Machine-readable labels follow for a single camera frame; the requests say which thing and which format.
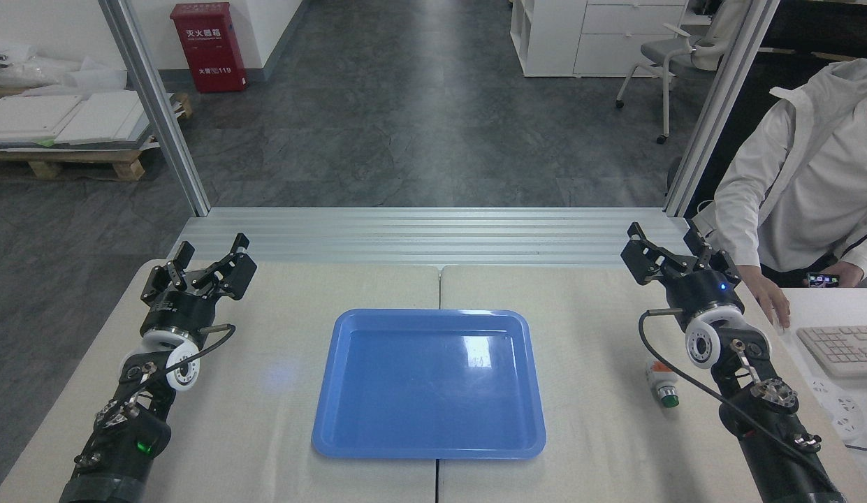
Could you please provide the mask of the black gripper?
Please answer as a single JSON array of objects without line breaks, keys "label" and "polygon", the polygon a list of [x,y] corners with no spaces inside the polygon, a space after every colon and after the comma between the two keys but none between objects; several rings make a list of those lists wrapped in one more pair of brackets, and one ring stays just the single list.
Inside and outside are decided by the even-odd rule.
[{"label": "black gripper", "polygon": [[211,298],[241,300],[257,271],[257,264],[246,251],[249,245],[249,238],[238,233],[228,255],[196,272],[191,280],[196,294],[190,294],[184,292],[185,270],[196,249],[188,241],[181,242],[174,257],[152,268],[148,276],[140,299],[149,306],[149,312],[140,334],[174,328],[189,335],[194,343],[205,344],[207,335],[201,335],[199,330],[212,325]]},{"label": "black gripper", "polygon": [[715,307],[734,306],[744,311],[736,293],[740,277],[730,255],[708,243],[692,221],[686,221],[688,232],[683,236],[691,256],[672,254],[668,249],[648,241],[637,221],[627,229],[628,242],[620,257],[637,284],[663,281],[666,278],[666,299],[670,308],[682,309],[676,315],[680,328],[700,312]]}]

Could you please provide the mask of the person's right hand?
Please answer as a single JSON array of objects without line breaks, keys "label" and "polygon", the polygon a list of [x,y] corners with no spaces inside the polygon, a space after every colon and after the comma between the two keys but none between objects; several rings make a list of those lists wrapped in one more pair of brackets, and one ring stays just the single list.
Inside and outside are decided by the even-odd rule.
[{"label": "person's right hand", "polygon": [[738,266],[737,270],[766,318],[782,329],[790,328],[790,302],[781,287],[764,276],[758,266]]}]

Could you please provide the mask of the person's left hand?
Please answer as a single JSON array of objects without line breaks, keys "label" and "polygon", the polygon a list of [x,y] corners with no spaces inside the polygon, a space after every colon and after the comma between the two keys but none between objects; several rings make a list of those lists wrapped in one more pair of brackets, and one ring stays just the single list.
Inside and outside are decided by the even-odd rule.
[{"label": "person's left hand", "polygon": [[840,289],[852,289],[864,280],[864,271],[859,266],[846,261],[839,261],[824,268],[822,274],[838,276]]}]

